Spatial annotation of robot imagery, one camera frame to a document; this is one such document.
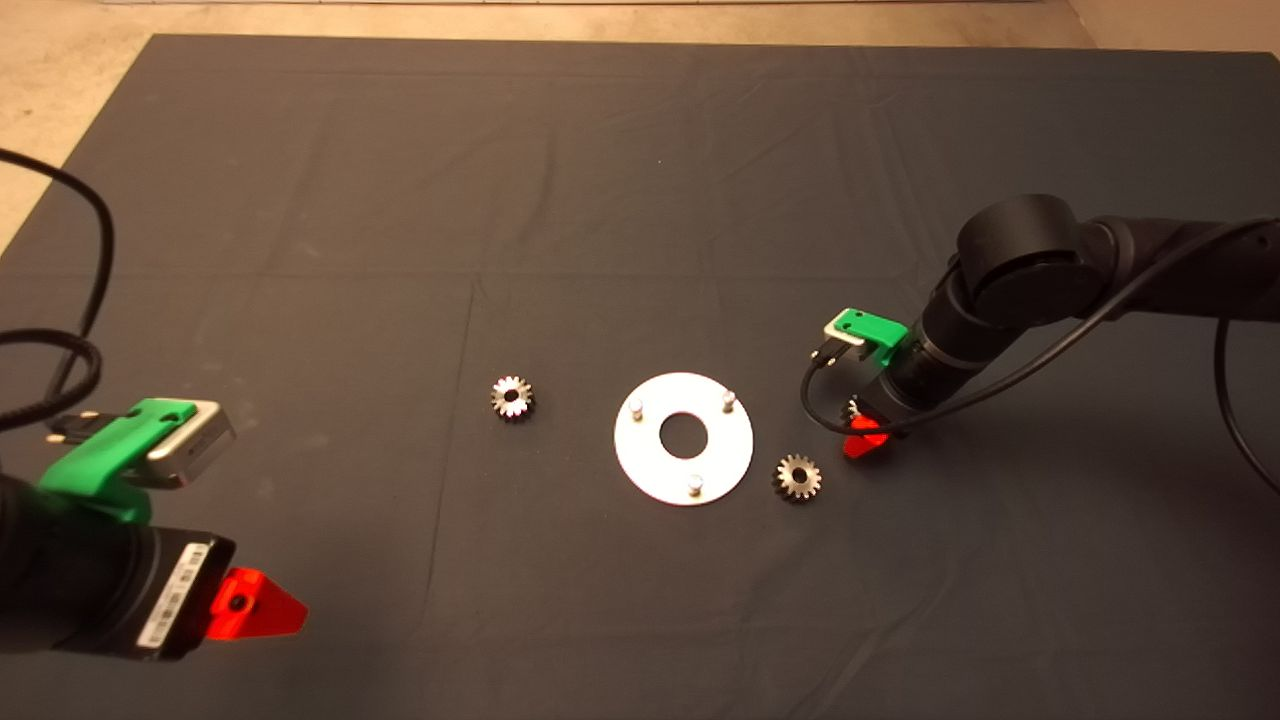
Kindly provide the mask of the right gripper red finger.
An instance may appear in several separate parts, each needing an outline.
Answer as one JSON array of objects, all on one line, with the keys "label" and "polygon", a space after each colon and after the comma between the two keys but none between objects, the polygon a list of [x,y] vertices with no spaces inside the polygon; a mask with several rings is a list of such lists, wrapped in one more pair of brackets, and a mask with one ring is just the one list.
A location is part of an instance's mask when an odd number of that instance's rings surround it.
[{"label": "right gripper red finger", "polygon": [[844,456],[856,460],[883,447],[891,438],[890,433],[881,432],[881,423],[865,414],[851,415],[847,420],[850,430],[877,430],[877,433],[861,436],[846,436],[844,441]]}]

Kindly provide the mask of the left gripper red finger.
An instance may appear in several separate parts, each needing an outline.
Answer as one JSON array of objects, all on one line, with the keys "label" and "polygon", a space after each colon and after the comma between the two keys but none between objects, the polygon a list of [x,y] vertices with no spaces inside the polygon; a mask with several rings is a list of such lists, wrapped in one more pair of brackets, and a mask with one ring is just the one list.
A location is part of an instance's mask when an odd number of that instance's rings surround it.
[{"label": "left gripper red finger", "polygon": [[308,607],[251,568],[232,568],[210,606],[207,638],[242,641],[293,635],[308,619]]}]

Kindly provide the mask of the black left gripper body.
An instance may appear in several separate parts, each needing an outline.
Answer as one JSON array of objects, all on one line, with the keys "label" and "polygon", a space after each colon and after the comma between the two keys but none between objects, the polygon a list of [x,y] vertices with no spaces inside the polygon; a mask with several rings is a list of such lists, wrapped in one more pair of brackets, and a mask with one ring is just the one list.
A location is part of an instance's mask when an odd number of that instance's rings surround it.
[{"label": "black left gripper body", "polygon": [[108,624],[116,659],[175,662],[197,650],[237,544],[209,530],[141,527],[124,594]]}]

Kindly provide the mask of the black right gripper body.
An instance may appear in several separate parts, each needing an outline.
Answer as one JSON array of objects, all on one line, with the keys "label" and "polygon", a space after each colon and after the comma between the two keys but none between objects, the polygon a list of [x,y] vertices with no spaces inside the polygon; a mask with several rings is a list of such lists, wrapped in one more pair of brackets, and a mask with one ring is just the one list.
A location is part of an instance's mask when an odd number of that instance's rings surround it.
[{"label": "black right gripper body", "polygon": [[877,419],[890,425],[934,410],[975,375],[974,363],[942,354],[925,340],[911,340],[877,379]]}]

